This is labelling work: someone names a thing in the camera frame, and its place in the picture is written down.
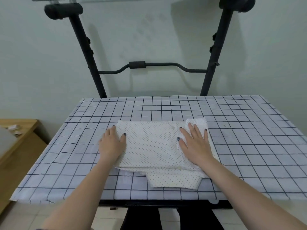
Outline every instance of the forearm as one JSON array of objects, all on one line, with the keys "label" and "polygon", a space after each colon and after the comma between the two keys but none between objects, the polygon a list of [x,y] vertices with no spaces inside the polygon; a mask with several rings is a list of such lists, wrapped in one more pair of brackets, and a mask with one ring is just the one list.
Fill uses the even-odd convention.
[{"label": "forearm", "polygon": [[217,160],[202,169],[225,194],[249,230],[307,229],[307,226],[249,186]]},{"label": "forearm", "polygon": [[65,202],[48,217],[42,229],[89,230],[112,164],[100,160]]}]

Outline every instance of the white cloth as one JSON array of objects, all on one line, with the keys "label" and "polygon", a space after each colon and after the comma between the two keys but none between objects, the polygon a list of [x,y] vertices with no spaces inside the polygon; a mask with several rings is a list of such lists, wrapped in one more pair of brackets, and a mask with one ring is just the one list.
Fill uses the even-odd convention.
[{"label": "white cloth", "polygon": [[[197,124],[202,135],[208,130],[205,118],[185,122],[118,121],[116,130],[119,136],[127,134],[127,148],[116,167],[146,175],[152,187],[197,189],[207,175],[186,158],[177,141],[181,137],[186,142],[179,127],[190,132],[188,123]],[[212,154],[220,161],[209,130],[208,137]]]}]

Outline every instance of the wooden cabinet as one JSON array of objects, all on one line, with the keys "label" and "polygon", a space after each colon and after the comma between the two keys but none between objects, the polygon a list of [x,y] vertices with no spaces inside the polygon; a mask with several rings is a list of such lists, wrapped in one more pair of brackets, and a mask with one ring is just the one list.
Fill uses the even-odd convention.
[{"label": "wooden cabinet", "polygon": [[35,119],[0,119],[1,127],[17,124],[22,132],[17,141],[0,156],[0,213],[10,203],[10,197],[31,169],[47,144],[33,131],[40,125]]}]

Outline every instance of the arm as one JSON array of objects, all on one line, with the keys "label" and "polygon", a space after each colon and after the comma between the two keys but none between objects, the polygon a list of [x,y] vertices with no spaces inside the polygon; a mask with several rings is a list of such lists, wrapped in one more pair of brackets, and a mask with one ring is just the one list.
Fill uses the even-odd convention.
[{"label": "arm", "polygon": [[99,141],[98,163],[65,202],[44,221],[42,229],[90,229],[110,169],[125,147],[126,134],[119,140],[115,126],[107,129]]},{"label": "arm", "polygon": [[187,140],[182,139],[179,144],[186,157],[213,180],[221,189],[249,230],[293,229],[306,230],[307,226],[290,215],[272,200],[236,177],[212,156],[205,130],[204,138],[198,127],[189,124],[191,135],[181,128]]}]

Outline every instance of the white tablecloth with black grid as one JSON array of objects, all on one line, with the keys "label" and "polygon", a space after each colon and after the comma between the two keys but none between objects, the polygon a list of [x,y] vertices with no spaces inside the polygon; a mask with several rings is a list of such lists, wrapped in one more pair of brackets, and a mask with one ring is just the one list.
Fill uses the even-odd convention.
[{"label": "white tablecloth with black grid", "polygon": [[[272,199],[307,199],[307,138],[261,95],[83,98],[11,199],[43,203],[67,198],[97,163],[101,135],[118,120],[202,117],[226,168]],[[226,198],[209,178],[198,190],[152,188],[145,176],[114,168],[101,199]]]}]

